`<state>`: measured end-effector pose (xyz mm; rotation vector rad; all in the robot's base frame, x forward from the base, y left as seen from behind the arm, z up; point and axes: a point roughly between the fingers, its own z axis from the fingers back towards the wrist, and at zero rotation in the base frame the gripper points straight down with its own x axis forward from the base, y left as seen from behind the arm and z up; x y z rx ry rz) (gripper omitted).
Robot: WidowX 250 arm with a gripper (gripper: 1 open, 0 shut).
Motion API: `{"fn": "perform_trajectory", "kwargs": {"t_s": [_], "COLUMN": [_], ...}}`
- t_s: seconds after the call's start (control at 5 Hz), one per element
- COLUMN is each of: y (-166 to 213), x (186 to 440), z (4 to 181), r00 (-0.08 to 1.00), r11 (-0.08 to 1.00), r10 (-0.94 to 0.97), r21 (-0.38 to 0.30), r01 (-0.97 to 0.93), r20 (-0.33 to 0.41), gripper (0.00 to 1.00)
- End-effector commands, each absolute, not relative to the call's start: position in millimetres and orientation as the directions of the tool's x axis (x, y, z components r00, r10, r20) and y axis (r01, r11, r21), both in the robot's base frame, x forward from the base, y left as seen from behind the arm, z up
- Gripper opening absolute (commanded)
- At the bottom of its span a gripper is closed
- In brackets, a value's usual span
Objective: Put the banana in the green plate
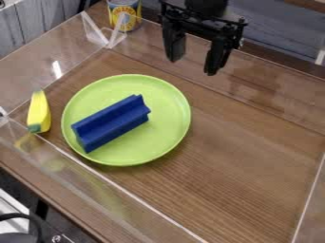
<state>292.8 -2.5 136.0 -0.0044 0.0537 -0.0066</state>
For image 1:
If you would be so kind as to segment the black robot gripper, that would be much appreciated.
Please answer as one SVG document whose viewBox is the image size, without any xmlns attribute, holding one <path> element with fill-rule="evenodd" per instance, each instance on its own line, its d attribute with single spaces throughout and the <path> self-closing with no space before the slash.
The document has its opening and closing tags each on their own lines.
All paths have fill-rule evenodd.
<svg viewBox="0 0 325 243">
<path fill-rule="evenodd" d="M 161 6 L 161 39 L 164 54 L 175 63 L 185 53 L 185 31 L 212 38 L 207 52 L 204 73 L 212 76 L 226 65 L 231 53 L 231 40 L 239 41 L 246 19 L 228 10 L 228 0 L 159 0 Z"/>
</svg>

